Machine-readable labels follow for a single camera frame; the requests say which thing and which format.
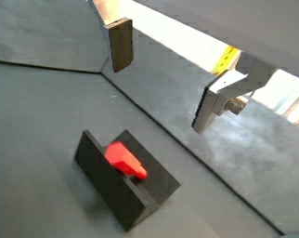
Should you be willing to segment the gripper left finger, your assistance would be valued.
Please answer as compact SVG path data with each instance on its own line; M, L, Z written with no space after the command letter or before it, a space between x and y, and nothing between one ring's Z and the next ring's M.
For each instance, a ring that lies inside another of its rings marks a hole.
M132 19L124 14L124 0L89 0L108 30L113 71L119 73L133 61Z

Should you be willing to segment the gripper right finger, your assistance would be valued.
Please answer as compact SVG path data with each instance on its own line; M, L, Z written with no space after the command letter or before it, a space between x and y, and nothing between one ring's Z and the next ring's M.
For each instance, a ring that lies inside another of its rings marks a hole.
M240 53L233 69L220 73L204 88L192 122L192 128L199 134L225 111L240 114L248 103L243 95L264 87L276 70L268 62L244 52Z

